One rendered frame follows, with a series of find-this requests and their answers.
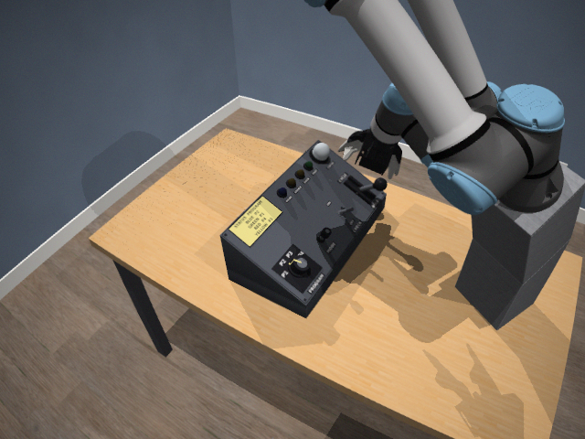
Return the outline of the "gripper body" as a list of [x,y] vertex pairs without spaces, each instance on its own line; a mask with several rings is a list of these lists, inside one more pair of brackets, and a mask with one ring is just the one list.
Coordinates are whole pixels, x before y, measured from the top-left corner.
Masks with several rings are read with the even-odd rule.
[[[370,132],[371,132],[371,134],[370,134]],[[381,176],[383,176],[383,174],[385,173],[385,171],[388,168],[390,159],[392,157],[392,154],[393,154],[393,151],[395,148],[395,146],[392,146],[392,145],[396,145],[399,142],[397,142],[395,144],[385,144],[383,142],[380,142],[373,135],[373,133],[371,131],[371,127],[370,127],[370,129],[366,130],[366,134],[367,135],[364,138],[364,140],[365,139],[366,140],[364,141],[364,143],[361,147],[361,150],[359,152],[360,155],[358,154],[358,156],[357,156],[358,158],[360,156],[362,156],[361,157],[362,160],[360,159],[360,162],[358,165],[365,167],[369,170],[372,170],[374,172],[377,172]],[[372,136],[373,136],[373,138],[372,138]],[[378,146],[378,144],[379,144],[379,146]],[[389,148],[389,150],[388,150],[388,148]],[[375,151],[372,149],[375,149]],[[362,151],[364,152],[363,154],[362,154]],[[371,151],[371,153],[370,153],[370,151]],[[384,153],[384,155],[381,153]],[[385,158],[383,158],[383,157],[385,157]],[[358,158],[356,158],[356,162],[357,162]],[[355,164],[356,164],[356,162],[355,162]]]

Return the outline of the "dark grey control console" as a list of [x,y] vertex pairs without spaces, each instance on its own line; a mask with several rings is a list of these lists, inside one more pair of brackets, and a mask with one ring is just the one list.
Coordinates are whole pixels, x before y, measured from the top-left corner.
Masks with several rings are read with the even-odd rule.
[[230,281],[307,318],[385,208],[387,185],[317,140],[220,234]]

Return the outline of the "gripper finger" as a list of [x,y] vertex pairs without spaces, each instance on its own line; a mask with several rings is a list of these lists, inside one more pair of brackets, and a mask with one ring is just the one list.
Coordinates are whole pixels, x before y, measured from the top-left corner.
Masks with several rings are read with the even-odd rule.
[[361,150],[361,146],[364,142],[364,138],[366,136],[366,130],[364,131],[356,131],[352,133],[348,139],[340,146],[338,152],[344,151],[343,160],[346,161],[350,158],[350,156]]
[[391,179],[393,177],[394,173],[396,176],[398,175],[401,157],[402,157],[402,150],[399,147],[399,145],[395,145],[394,152],[392,154],[392,157],[391,157],[389,165],[388,165],[388,179]]

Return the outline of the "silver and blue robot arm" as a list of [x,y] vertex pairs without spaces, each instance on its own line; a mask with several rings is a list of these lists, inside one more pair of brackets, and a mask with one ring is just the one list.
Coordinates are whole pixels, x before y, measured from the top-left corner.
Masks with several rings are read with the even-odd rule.
[[558,200],[561,100],[537,85],[501,92],[487,82],[453,0],[408,0],[425,37],[399,0],[304,1],[345,17],[362,39],[392,82],[373,135],[403,138],[453,206],[478,215],[499,199],[533,213]]

